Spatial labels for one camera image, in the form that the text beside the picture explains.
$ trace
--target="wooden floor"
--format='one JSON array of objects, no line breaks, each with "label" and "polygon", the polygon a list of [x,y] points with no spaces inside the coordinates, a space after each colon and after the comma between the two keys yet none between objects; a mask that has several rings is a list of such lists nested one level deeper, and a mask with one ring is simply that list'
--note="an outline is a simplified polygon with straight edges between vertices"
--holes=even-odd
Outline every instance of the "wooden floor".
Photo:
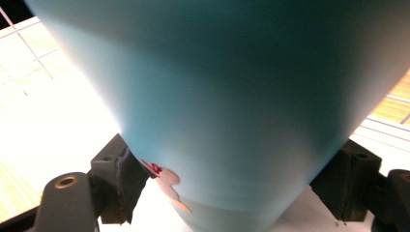
[{"label": "wooden floor", "polygon": [[[13,32],[14,29],[9,28],[7,30],[0,31],[0,45],[6,47],[10,52],[13,52],[14,50],[22,52],[22,49],[14,49],[12,46],[26,46],[28,44],[32,44],[33,47],[35,47],[35,49],[32,49],[34,52],[40,52],[38,55],[35,55],[34,58],[27,58],[29,61],[34,60],[33,62],[35,63],[35,66],[27,66],[26,64],[23,65],[27,68],[24,69],[25,71],[30,72],[29,70],[32,69],[32,72],[16,72],[16,74],[20,76],[14,79],[13,84],[16,85],[13,85],[10,89],[2,90],[2,93],[10,92],[10,97],[8,97],[8,99],[6,98],[7,101],[5,101],[5,99],[0,99],[1,110],[5,110],[7,107],[13,106],[16,100],[25,98],[25,95],[27,94],[35,94],[36,91],[41,91],[45,85],[49,84],[49,81],[52,81],[53,78],[55,79],[55,77],[58,76],[59,72],[65,72],[70,66],[69,61],[64,57],[64,54],[56,48],[56,44],[52,38],[44,32],[41,23],[38,22],[37,19],[31,20],[31,22],[27,23],[32,23],[34,25],[32,29],[36,27],[38,30],[30,30],[30,27],[27,29],[22,29],[20,30],[22,38],[19,38],[17,34],[11,34],[9,37],[5,36],[8,35],[8,33]],[[28,25],[27,23],[20,25],[19,27],[23,28]],[[24,53],[25,56],[32,55],[29,50],[25,50],[22,53]],[[0,79],[2,74],[9,71],[6,76],[7,78],[5,77],[5,79],[12,82],[11,79],[14,77],[11,77],[10,73],[14,73],[13,69],[15,69],[15,65],[0,63],[0,68],[7,67],[8,65],[10,65],[8,70],[0,69]],[[400,127],[401,129],[393,131],[410,131],[410,72],[404,75],[396,87],[374,109],[370,117],[371,120],[365,121],[363,128],[358,130],[357,134],[360,136],[364,136],[364,134],[368,133],[368,128],[372,127],[372,125],[374,125],[374,121],[377,120],[388,122],[388,127]],[[382,134],[384,131],[388,131],[388,128],[383,128],[378,132]],[[400,148],[400,151],[404,151],[405,154],[410,156],[410,151],[406,152],[406,145],[404,146],[402,144],[404,143],[397,145],[393,144],[392,146],[402,146],[403,148]],[[0,222],[37,206],[40,203],[41,197],[41,189],[33,187],[33,184],[27,181],[27,174],[21,175],[21,173],[16,171],[17,168],[1,159],[2,156],[6,155],[7,154],[0,154]]]}]

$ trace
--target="bolt hole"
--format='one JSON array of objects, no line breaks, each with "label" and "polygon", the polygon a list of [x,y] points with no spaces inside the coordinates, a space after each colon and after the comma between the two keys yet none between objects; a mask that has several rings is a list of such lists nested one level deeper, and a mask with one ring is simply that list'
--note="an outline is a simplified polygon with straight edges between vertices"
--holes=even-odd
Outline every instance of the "bolt hole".
[{"label": "bolt hole", "polygon": [[358,157],[360,159],[363,159],[363,160],[366,160],[366,159],[368,159],[368,154],[358,153],[358,154],[356,154],[356,157]]},{"label": "bolt hole", "polygon": [[59,189],[65,189],[65,188],[68,188],[68,187],[74,185],[76,182],[77,182],[77,179],[76,179],[75,176],[68,176],[68,177],[64,177],[64,178],[58,180],[58,181],[55,183],[54,186],[55,186],[57,189],[58,189],[58,188],[59,188]]},{"label": "bolt hole", "polygon": [[104,161],[112,161],[112,160],[114,160],[114,157],[113,157],[113,156],[106,156],[106,157],[102,158],[102,160],[104,160]]},{"label": "bolt hole", "polygon": [[403,173],[403,174],[401,174],[401,179],[403,179],[404,181],[410,183],[410,173]]}]

